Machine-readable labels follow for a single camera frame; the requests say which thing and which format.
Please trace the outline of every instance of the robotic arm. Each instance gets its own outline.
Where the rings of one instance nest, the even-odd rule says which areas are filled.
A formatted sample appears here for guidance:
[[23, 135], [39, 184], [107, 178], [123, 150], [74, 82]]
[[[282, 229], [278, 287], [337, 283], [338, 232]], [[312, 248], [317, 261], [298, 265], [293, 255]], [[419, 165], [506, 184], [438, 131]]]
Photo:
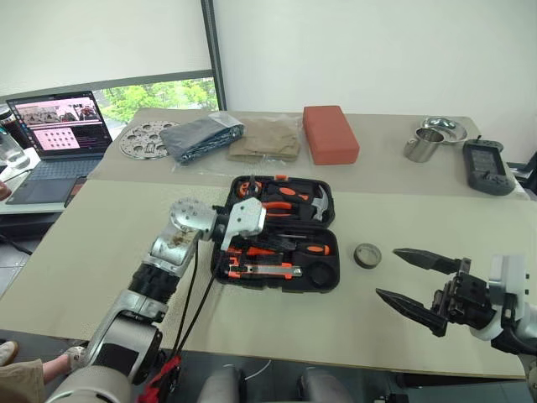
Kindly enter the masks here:
[[266, 210], [255, 198], [218, 214], [196, 199], [174, 203], [169, 223], [156, 238], [126, 290], [105, 315], [86, 350], [86, 367], [69, 376], [47, 402], [129, 401], [130, 383], [148, 376], [159, 351], [166, 305], [186, 272], [199, 240], [222, 242], [263, 231]]
[[529, 392], [537, 402], [537, 306], [524, 302], [522, 256], [495, 256], [488, 283], [470, 275], [471, 260], [449, 259], [426, 250], [395, 249], [410, 264], [455, 276], [437, 290], [432, 307], [407, 296], [377, 289], [377, 294], [402, 315], [427, 326], [434, 335], [446, 335], [447, 323], [468, 325], [476, 338], [519, 356]]

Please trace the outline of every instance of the green trees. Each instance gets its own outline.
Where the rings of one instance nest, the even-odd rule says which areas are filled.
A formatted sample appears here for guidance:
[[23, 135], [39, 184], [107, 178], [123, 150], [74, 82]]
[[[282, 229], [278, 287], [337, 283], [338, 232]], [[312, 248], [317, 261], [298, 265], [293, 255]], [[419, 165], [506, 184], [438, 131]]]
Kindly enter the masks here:
[[211, 78], [167, 81], [103, 90], [110, 105], [102, 112], [109, 118], [129, 122], [141, 107], [176, 107], [217, 110], [216, 91]]

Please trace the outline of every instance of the window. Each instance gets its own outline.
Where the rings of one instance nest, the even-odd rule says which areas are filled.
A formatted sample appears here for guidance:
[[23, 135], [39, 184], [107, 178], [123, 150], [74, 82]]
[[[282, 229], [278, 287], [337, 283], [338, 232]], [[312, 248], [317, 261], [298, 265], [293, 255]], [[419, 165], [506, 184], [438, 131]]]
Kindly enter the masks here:
[[218, 110], [212, 77], [119, 86], [93, 93], [113, 139], [141, 107]]

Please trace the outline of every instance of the red box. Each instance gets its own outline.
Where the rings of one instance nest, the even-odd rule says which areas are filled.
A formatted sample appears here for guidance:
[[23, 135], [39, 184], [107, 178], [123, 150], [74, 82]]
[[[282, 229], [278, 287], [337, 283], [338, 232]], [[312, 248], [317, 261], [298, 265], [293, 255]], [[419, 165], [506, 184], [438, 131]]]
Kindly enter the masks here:
[[340, 107], [304, 107], [302, 121], [316, 165], [356, 162], [360, 145]]

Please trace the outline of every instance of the duct tape roll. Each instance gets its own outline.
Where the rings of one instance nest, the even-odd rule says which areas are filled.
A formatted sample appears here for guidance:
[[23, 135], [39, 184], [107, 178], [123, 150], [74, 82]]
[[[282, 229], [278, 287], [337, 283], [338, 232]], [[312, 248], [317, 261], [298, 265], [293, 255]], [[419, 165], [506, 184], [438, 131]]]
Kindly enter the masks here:
[[371, 243], [360, 243], [354, 249], [354, 260], [364, 269], [374, 269], [382, 258], [380, 249]]

